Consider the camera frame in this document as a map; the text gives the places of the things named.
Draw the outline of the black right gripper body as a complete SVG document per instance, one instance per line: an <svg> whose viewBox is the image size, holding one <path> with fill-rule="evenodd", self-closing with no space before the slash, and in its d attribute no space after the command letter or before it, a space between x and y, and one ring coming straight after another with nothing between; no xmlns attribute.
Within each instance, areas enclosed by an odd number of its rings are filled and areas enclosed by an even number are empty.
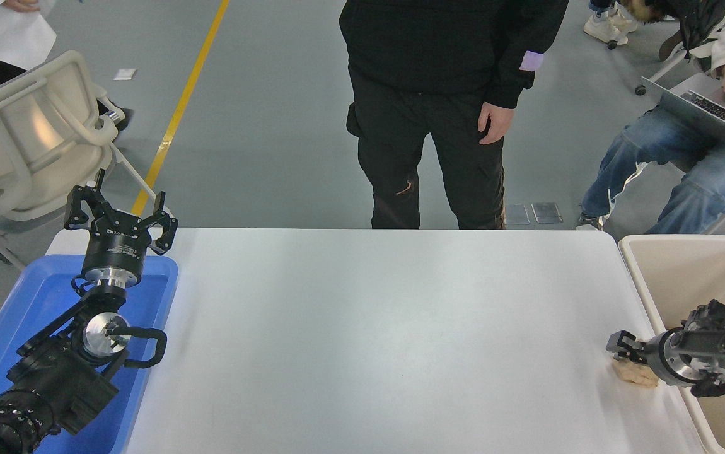
<svg viewBox="0 0 725 454"><path fill-rule="evenodd" d="M667 365L667 356L664 353L664 346L668 341L671 332L662 332L642 343L642 357L645 359L648 368L662 380L671 380L673 374Z"/></svg>

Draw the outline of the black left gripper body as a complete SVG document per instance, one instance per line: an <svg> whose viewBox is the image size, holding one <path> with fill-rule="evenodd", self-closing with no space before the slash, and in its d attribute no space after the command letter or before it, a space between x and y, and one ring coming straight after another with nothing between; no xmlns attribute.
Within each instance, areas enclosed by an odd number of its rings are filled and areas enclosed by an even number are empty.
<svg viewBox="0 0 725 454"><path fill-rule="evenodd" d="M151 238L146 227L138 227L140 223L140 218L129 213L117 213L115 219L104 215L95 218L89 229L83 272L111 267L142 273Z"/></svg>

